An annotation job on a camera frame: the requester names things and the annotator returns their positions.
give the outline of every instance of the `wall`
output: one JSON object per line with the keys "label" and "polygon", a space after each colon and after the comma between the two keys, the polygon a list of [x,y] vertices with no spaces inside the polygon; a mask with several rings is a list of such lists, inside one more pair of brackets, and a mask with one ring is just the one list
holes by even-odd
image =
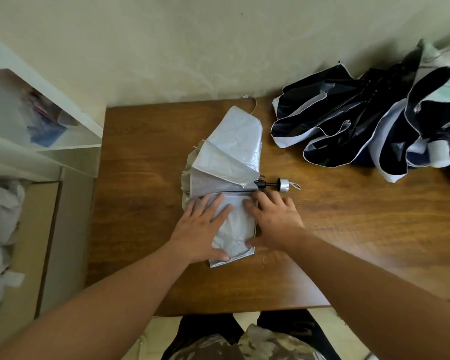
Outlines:
{"label": "wall", "polygon": [[0,40],[103,124],[103,106],[262,96],[342,60],[360,73],[450,0],[0,0]]}

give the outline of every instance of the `person's leg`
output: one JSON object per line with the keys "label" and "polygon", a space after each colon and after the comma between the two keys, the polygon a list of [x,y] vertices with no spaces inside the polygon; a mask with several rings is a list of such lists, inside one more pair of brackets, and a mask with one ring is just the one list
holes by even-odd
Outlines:
{"label": "person's leg", "polygon": [[221,335],[230,345],[235,345],[242,337],[243,330],[231,313],[183,316],[175,339],[163,353],[162,360],[168,360],[177,351],[216,334]]}
{"label": "person's leg", "polygon": [[340,360],[317,321],[306,309],[264,311],[258,317],[257,326],[293,336],[322,353],[327,360]]}

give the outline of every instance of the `person's right hand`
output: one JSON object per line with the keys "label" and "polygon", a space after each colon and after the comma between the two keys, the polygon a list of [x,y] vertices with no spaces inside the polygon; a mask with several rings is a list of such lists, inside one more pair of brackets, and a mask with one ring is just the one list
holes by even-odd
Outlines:
{"label": "person's right hand", "polygon": [[246,241],[247,246],[266,246],[270,249],[287,251],[289,244],[303,234],[303,222],[290,197],[283,198],[277,191],[252,193],[261,209],[249,199],[243,201],[245,209],[257,220],[261,236]]}

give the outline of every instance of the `tiled floor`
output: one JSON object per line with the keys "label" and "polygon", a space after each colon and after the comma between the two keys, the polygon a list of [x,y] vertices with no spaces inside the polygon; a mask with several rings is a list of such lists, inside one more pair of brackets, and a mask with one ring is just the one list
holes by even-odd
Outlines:
{"label": "tiled floor", "polygon": [[[363,360],[369,353],[365,345],[336,314],[333,308],[309,309],[342,360]],[[234,313],[234,318],[246,330],[256,324],[259,312]],[[181,317],[153,318],[141,338],[123,360],[160,360],[177,334]]]}

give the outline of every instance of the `table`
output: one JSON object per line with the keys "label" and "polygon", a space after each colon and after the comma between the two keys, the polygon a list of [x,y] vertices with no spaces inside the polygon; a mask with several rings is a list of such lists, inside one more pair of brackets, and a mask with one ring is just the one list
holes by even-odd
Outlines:
{"label": "table", "polygon": [[[107,109],[95,187],[87,284],[155,251],[182,215],[180,176],[187,155],[233,105],[252,99]],[[439,169],[411,171],[392,184],[375,169],[307,163],[303,147],[279,149],[270,137],[270,98],[253,114],[263,125],[260,172],[302,185],[289,192],[305,226],[324,240],[450,299],[450,182]],[[189,266],[156,315],[246,312],[328,305],[281,252],[216,268]]]}

